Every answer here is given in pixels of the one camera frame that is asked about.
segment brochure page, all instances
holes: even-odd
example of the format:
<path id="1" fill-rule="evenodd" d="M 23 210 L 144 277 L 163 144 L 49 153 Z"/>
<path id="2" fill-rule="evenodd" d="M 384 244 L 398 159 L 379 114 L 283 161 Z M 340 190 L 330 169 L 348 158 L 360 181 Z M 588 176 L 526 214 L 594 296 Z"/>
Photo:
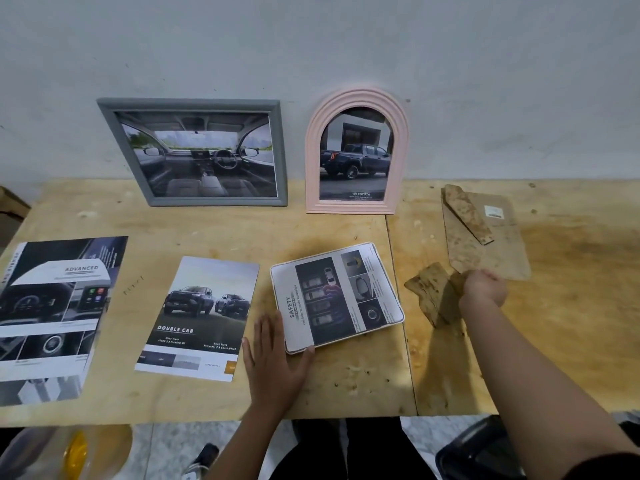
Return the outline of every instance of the brochure page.
<path id="1" fill-rule="evenodd" d="M 0 406 L 75 399 L 126 236 L 18 245 L 0 283 Z"/>
<path id="2" fill-rule="evenodd" d="M 233 379 L 259 268 L 184 256 L 135 369 Z"/>
<path id="3" fill-rule="evenodd" d="M 404 320 L 372 242 L 277 264 L 271 279 L 290 353 Z"/>

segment person's left hand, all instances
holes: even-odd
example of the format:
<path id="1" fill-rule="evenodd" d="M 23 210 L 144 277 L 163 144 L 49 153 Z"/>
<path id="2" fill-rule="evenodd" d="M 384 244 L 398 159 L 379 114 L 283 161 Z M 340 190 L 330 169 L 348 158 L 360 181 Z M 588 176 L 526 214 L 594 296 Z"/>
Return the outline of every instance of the person's left hand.
<path id="1" fill-rule="evenodd" d="M 277 420 L 282 419 L 307 379 L 314 347 L 306 348 L 298 366 L 290 368 L 284 347 L 282 315 L 275 312 L 263 314 L 256 321 L 253 352 L 246 337 L 242 339 L 242 350 L 252 407 Z"/>

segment marble tile floor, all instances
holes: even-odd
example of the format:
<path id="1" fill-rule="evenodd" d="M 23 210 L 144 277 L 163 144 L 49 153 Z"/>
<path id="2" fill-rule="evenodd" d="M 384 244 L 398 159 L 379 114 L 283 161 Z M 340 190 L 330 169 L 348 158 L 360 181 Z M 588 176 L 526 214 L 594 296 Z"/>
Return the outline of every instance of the marble tile floor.
<path id="1" fill-rule="evenodd" d="M 435 454 L 483 417 L 404 417 L 401 421 L 405 433 L 439 478 Z M 614 418 L 619 422 L 627 418 L 640 422 L 637 412 L 636 415 L 614 413 Z M 116 480 L 179 480 L 180 473 L 198 455 L 204 444 L 209 442 L 220 449 L 224 448 L 238 424 L 238 421 L 225 421 L 134 425 L 131 453 Z M 343 448 L 346 449 L 344 421 L 341 422 L 340 432 Z M 260 480 L 268 480 L 273 469 L 295 444 L 291 422 L 281 422 L 269 444 Z"/>

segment black pants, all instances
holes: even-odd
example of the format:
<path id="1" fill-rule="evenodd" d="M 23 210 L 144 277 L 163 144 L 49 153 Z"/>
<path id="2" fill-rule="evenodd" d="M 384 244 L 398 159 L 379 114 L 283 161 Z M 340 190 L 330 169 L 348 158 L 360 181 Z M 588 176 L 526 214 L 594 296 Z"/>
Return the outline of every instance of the black pants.
<path id="1" fill-rule="evenodd" d="M 404 434 L 400 418 L 347 419 L 346 465 L 340 439 L 329 423 L 317 421 L 313 433 L 303 435 L 271 480 L 436 478 Z"/>

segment orange label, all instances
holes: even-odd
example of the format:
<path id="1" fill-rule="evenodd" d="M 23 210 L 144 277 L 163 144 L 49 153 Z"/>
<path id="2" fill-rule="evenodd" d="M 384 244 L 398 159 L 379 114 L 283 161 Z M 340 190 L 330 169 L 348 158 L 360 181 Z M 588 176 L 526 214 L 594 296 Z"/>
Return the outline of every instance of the orange label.
<path id="1" fill-rule="evenodd" d="M 225 366 L 225 374 L 233 374 L 236 371 L 236 363 L 235 360 L 228 360 Z"/>

